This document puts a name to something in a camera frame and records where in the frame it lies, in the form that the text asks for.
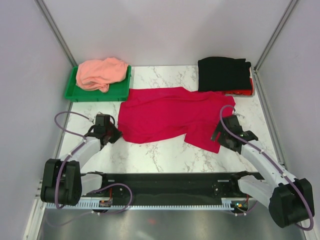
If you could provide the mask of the crimson red t shirt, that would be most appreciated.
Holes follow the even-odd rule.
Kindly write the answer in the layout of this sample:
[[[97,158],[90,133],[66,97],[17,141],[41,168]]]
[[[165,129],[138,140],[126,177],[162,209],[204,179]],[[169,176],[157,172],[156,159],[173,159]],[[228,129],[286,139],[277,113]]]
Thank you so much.
[[[125,141],[145,144],[184,135],[184,141],[218,153],[211,137],[220,116],[230,116],[236,105],[220,92],[189,91],[183,87],[131,89],[118,114],[118,129]]]

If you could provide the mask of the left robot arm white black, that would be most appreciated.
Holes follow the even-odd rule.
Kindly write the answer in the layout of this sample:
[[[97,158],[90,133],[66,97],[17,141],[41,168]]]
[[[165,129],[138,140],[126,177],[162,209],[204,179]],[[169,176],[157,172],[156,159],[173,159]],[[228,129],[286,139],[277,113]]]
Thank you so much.
[[[67,130],[58,123],[58,117],[67,111],[59,112],[54,122],[63,132],[81,138],[81,142],[63,155],[62,158],[50,158],[45,162],[40,199],[47,204],[54,204],[57,209],[75,206],[81,196],[87,192],[83,187],[82,177],[86,173],[81,168],[107,144],[114,144],[123,134],[116,127],[115,118],[109,114],[98,113],[93,125],[85,134]]]

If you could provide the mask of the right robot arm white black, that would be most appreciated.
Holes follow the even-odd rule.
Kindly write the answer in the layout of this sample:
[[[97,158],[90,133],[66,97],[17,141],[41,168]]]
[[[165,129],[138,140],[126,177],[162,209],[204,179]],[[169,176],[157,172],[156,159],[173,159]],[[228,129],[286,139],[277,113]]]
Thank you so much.
[[[264,178],[264,181],[258,180],[246,171],[235,174],[229,184],[233,196],[247,194],[253,197],[268,209],[273,221],[281,228],[290,225],[304,231],[314,228],[311,183],[306,178],[297,178],[270,157],[253,132],[243,131],[236,115],[221,116],[211,139],[239,153]]]

